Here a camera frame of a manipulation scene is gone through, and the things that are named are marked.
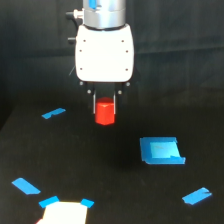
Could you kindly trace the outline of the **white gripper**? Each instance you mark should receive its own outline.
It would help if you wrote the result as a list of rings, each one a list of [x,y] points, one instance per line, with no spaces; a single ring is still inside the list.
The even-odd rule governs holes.
[[[130,83],[134,70],[134,43],[128,24],[115,30],[93,30],[80,25],[75,43],[75,69],[80,84],[92,96],[96,112],[96,85],[114,85],[114,114],[117,114],[117,94]]]

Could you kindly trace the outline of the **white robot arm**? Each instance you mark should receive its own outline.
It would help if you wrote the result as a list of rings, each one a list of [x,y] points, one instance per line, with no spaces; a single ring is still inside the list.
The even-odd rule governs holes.
[[[77,28],[74,62],[78,79],[87,84],[123,85],[134,70],[134,41],[126,23],[126,0],[82,0],[81,10],[66,13]]]

